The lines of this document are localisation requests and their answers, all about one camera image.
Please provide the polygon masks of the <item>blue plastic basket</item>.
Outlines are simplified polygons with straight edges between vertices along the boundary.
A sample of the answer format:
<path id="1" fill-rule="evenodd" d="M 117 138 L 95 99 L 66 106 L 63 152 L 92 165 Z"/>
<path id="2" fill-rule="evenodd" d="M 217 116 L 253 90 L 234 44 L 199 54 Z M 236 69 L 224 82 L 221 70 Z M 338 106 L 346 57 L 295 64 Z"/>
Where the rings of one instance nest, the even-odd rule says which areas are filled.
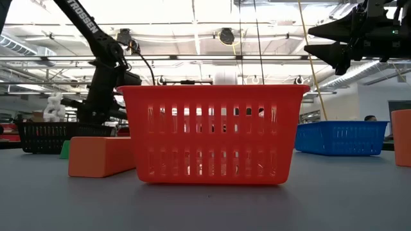
<path id="1" fill-rule="evenodd" d="M 295 149 L 325 156 L 379 155 L 386 121 L 320 121 L 297 127 Z"/>

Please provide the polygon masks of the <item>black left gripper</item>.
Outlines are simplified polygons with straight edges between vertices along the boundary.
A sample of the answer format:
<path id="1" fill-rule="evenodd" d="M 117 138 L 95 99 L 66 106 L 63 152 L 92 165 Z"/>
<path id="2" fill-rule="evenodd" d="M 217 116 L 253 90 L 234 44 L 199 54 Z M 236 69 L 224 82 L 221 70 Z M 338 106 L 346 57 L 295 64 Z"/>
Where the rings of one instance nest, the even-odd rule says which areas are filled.
<path id="1" fill-rule="evenodd" d="M 114 98 L 114 89 L 124 85 L 141 85 L 138 75 L 122 67 L 110 67 L 101 62 L 91 62 L 96 66 L 94 76 L 89 85 L 86 100 L 82 102 L 63 98 L 61 104 L 77 109 L 80 123 L 103 124 L 110 117 L 127 119 Z"/>

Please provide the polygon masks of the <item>orange rectangular block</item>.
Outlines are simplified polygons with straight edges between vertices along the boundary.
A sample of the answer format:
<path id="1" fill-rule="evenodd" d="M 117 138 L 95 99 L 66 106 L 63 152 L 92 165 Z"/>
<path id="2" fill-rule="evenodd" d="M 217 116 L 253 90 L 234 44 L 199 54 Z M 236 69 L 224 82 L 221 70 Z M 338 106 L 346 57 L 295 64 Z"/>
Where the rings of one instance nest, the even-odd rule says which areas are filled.
<path id="1" fill-rule="evenodd" d="M 105 178 L 135 168 L 129 137 L 73 137 L 70 140 L 70 177 Z"/>

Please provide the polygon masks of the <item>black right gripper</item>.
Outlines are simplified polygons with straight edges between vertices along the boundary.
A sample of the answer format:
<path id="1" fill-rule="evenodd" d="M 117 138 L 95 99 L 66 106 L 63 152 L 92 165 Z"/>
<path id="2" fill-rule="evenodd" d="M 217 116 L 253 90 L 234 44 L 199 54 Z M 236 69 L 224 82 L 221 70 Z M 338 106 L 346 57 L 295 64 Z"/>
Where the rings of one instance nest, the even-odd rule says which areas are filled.
<path id="1" fill-rule="evenodd" d="M 338 76 L 351 66 L 351 58 L 411 58 L 411 0 L 364 0 L 346 16 L 308 30 L 309 35 L 333 44 L 307 45 L 304 50 L 330 65 Z"/>

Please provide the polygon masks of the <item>red plastic basket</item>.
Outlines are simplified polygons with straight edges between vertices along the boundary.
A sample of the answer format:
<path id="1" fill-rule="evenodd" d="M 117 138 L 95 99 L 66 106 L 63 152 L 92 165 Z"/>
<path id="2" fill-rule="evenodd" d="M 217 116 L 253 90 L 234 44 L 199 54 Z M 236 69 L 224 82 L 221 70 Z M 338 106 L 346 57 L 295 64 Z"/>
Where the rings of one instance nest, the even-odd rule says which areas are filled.
<path id="1" fill-rule="evenodd" d="M 146 183 L 285 183 L 306 85 L 123 86 Z"/>

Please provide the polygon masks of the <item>white stacked foam object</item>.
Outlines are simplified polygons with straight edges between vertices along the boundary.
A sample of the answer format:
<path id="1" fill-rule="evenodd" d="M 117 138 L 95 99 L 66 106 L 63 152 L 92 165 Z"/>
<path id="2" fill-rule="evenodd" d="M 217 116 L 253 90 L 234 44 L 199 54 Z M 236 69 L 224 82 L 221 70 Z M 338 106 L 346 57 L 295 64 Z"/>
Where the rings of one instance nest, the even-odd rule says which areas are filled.
<path id="1" fill-rule="evenodd" d="M 61 122 L 66 114 L 65 106 L 61 104 L 63 94 L 54 92 L 48 97 L 46 109 L 43 111 L 45 122 Z"/>

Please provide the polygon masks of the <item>orange cylinder block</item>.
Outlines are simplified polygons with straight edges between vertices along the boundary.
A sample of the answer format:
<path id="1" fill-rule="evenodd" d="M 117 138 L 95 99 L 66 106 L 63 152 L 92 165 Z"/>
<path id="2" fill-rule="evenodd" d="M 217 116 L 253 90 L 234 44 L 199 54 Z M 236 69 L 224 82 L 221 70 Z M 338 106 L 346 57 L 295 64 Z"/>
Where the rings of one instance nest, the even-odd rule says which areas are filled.
<path id="1" fill-rule="evenodd" d="M 411 167 L 411 109 L 393 111 L 391 116 L 395 163 Z"/>

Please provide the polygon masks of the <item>black plastic basket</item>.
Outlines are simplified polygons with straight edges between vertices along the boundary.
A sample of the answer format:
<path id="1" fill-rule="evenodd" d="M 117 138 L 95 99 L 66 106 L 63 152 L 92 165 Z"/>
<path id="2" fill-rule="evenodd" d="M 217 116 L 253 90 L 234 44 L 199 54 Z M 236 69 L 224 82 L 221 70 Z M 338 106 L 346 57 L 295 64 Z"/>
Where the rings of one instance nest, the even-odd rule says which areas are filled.
<path id="1" fill-rule="evenodd" d="M 110 137 L 113 127 L 72 122 L 17 123 L 22 150 L 34 154 L 57 154 L 73 137 Z"/>

